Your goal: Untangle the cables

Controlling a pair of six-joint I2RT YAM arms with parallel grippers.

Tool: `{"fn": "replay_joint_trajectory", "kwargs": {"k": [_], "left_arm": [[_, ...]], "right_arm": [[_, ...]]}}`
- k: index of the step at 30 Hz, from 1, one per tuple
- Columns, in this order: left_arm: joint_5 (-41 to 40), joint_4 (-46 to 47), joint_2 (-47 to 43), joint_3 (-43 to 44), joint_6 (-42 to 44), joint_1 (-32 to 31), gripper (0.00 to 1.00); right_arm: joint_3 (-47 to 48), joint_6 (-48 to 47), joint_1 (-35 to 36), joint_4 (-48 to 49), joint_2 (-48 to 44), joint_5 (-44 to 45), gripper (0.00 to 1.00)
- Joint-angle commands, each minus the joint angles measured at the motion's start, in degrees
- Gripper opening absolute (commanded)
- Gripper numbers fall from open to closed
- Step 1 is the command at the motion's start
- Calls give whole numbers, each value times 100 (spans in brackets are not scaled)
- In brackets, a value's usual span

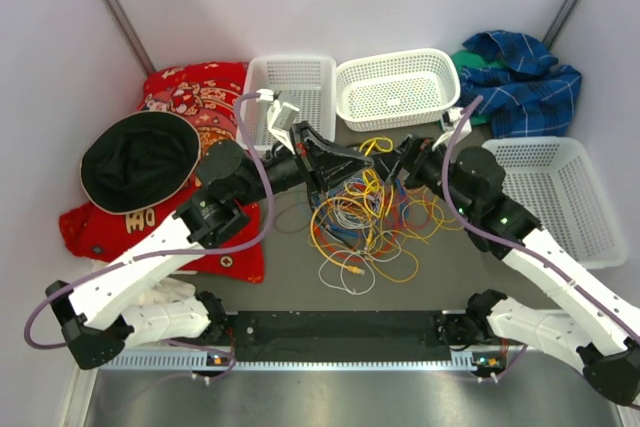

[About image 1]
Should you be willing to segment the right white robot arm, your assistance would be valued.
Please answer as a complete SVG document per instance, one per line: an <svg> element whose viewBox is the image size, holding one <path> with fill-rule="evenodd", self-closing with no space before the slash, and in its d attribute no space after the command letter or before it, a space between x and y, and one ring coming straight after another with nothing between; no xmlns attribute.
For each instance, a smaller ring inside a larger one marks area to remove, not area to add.
<svg viewBox="0 0 640 427"><path fill-rule="evenodd" d="M488 289L461 314L436 324L456 344L514 340L575 369L599 395L639 406L639 310L575 260L527 208L503 191L505 170L489 150L449 148L409 136L373 156L378 175L406 171L409 188L427 187L449 205L474 246L534 283L560 309L545 314Z"/></svg>

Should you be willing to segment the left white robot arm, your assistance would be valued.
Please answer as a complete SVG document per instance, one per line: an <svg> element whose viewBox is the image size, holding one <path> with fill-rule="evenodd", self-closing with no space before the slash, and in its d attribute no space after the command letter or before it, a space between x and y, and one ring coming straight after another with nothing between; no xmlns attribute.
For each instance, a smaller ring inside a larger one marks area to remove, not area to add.
<svg viewBox="0 0 640 427"><path fill-rule="evenodd" d="M46 293L76 364L90 370L125 349L160 341L212 346L228 328L219 299L208 292L140 306L161 280L206 255L223 255L250 218L245 206L304 184L327 192L362 170L370 156L325 140L308 123L293 125L294 145L267 160L238 143L214 143L202 159L201 187L150 235L87 282L51 284Z"/></svg>

